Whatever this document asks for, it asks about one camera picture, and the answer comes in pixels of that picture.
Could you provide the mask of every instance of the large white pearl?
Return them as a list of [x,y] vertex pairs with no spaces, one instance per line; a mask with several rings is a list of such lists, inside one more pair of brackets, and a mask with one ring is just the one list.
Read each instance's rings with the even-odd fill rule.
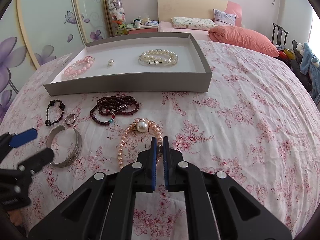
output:
[[139,132],[146,132],[148,131],[148,123],[146,121],[140,121],[137,123],[137,130]]

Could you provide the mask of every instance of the black bead bracelet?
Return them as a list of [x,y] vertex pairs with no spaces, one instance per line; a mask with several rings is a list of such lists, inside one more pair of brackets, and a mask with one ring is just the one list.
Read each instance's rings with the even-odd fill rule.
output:
[[[57,121],[54,121],[54,122],[50,122],[50,120],[49,120],[49,115],[48,115],[48,110],[49,110],[49,107],[50,106],[54,106],[54,103],[55,102],[59,102],[60,103],[60,106],[59,106],[59,108],[62,110],[62,113],[61,113],[61,115],[60,115],[60,117],[59,117],[59,119],[57,120]],[[59,100],[59,99],[57,99],[57,100],[53,100],[53,101],[50,101],[50,104],[48,104],[48,107],[47,107],[47,120],[45,120],[45,125],[46,126],[51,126],[51,125],[54,125],[55,123],[57,123],[57,122],[59,122],[61,119],[62,119],[62,116],[63,116],[63,114],[64,114],[64,108],[65,108],[66,106],[62,103],[62,101],[61,100]]]

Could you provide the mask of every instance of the black wooden chair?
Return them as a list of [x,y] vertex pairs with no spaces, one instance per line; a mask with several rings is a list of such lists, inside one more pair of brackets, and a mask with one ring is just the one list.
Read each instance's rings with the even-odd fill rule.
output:
[[282,38],[282,33],[284,32],[285,33],[285,37],[284,37],[284,45],[287,41],[287,35],[289,34],[288,32],[285,31],[284,28],[282,28],[281,26],[279,25],[276,25],[275,23],[273,23],[273,34],[272,34],[272,43],[273,43],[273,40],[275,38],[275,30],[276,30],[276,27],[278,28],[278,35],[277,35],[277,45],[281,46],[281,38]]

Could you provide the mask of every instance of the headboard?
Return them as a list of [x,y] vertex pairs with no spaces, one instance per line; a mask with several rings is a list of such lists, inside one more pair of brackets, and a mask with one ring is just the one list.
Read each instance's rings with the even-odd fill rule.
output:
[[241,26],[242,10],[237,3],[227,0],[158,0],[159,22],[171,22],[173,17],[214,19],[213,9],[237,15],[236,26]]

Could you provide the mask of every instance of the white floral fabric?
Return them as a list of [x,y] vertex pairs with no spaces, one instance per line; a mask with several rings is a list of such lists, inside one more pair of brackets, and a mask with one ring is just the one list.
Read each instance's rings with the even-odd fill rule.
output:
[[[50,165],[34,176],[31,205],[22,213],[28,229],[43,219],[95,172],[119,171],[116,146],[124,129],[137,118],[155,121],[172,148],[202,171],[223,170],[270,210],[296,236],[320,201],[320,114],[310,95],[281,61],[264,54],[212,41],[198,41],[212,70],[207,93],[119,92],[50,97],[44,81],[68,56],[43,65],[21,89],[0,126],[0,134],[34,127],[38,138],[13,149],[1,164],[16,168],[43,149],[54,127],[44,124],[50,100],[60,99],[65,114],[77,114],[83,139],[79,158],[69,167]],[[116,116],[110,126],[90,118],[90,110],[104,96],[130,95],[140,103],[132,116]],[[106,120],[97,112],[99,120]],[[49,109],[50,120],[60,115]],[[150,147],[151,134],[129,134],[124,164]],[[52,143],[56,158],[74,147],[74,131],[67,128]],[[164,189],[163,164],[157,167],[154,193],[136,198],[132,239],[188,239],[183,193]]]
[[216,27],[217,25],[213,20],[210,19],[199,19],[199,18],[187,18],[187,17],[174,17],[172,18],[173,28],[176,29],[193,29],[209,31],[210,28]]

